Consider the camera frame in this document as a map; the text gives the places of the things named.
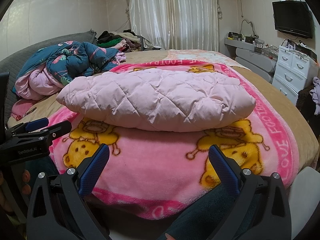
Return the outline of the person left hand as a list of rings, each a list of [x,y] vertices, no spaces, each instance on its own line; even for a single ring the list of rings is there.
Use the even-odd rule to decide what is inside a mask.
[[[22,187],[22,194],[23,195],[29,195],[31,193],[31,187],[29,186],[29,181],[30,181],[30,173],[28,170],[25,170],[22,174],[22,181],[23,181],[23,187]],[[0,192],[1,195],[1,200],[0,204],[1,207],[6,211],[6,212],[12,212],[13,209],[9,203],[9,201],[6,199],[6,196],[4,195],[3,191],[1,190]]]

